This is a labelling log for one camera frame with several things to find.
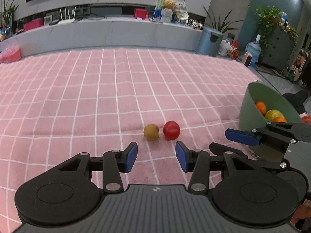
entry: green bowl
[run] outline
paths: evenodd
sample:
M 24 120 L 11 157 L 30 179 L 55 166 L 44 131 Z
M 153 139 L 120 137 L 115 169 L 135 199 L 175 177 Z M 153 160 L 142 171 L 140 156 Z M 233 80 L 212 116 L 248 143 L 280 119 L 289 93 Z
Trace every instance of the green bowl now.
M 266 126 L 268 120 L 257 109 L 256 101 L 264 102 L 267 110 L 277 109 L 281 111 L 289 123 L 302 123 L 297 111 L 280 93 L 261 82 L 252 82 L 248 84 L 240 109 L 240 130 L 251 131 Z M 263 160 L 280 162 L 284 156 L 265 145 L 254 146 L 250 149 Z

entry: orange fruit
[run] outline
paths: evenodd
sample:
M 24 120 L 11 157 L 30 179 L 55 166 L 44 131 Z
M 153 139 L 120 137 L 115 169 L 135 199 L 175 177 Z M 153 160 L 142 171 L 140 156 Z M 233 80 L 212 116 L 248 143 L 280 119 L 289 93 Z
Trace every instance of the orange fruit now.
M 283 117 L 276 117 L 272 121 L 275 123 L 287 123 L 286 119 Z
M 259 109 L 260 113 L 262 113 L 263 115 L 265 115 L 267 113 L 267 106 L 261 102 L 261 101 L 257 101 L 255 102 L 257 108 Z

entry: teal wall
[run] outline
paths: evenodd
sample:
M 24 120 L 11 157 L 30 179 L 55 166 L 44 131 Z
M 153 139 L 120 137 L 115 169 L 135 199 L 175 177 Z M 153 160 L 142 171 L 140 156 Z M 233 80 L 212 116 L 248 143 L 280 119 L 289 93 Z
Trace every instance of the teal wall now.
M 247 43 L 256 38 L 258 16 L 255 15 L 257 7 L 275 6 L 287 13 L 287 20 L 292 27 L 297 28 L 300 21 L 304 3 L 302 0 L 251 0 L 240 34 L 238 36 L 239 49 L 244 50 Z

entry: pink storage box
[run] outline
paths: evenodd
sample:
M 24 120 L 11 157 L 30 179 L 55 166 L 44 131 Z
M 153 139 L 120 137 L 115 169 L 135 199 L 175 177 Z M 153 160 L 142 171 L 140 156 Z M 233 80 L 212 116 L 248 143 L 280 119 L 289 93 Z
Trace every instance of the pink storage box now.
M 0 63 L 12 63 L 21 59 L 21 50 L 19 46 L 12 46 L 0 53 Z
M 29 23 L 24 24 L 24 31 L 36 29 L 43 25 L 44 25 L 43 18 L 38 18 L 38 19 L 30 21 Z

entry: red apple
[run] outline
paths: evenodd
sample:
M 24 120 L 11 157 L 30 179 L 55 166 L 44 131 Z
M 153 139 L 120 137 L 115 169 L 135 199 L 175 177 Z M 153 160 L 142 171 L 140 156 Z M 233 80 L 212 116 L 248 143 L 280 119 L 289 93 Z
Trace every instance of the red apple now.
M 163 126 L 163 133 L 167 140 L 175 140 L 180 135 L 180 127 L 175 121 L 168 121 Z

